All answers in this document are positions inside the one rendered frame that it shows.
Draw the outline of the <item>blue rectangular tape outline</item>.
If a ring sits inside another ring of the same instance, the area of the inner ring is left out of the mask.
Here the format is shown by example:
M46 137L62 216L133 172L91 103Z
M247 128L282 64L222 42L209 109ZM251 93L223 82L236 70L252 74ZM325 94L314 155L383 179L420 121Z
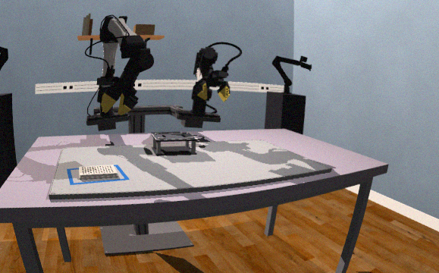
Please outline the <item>blue rectangular tape outline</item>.
M72 175L71 175L71 170L76 170L76 169L79 169L79 168L71 168L71 169L67 169L67 174L68 174L68 178L69 178L69 181L70 181L70 185L75 185L75 184L92 184L92 183L101 183L101 182L118 181L118 180L129 180L128 176L121 170L121 168L118 165L114 165L114 166L120 171L120 173L123 175L123 177L125 179L101 180L101 181L74 183Z

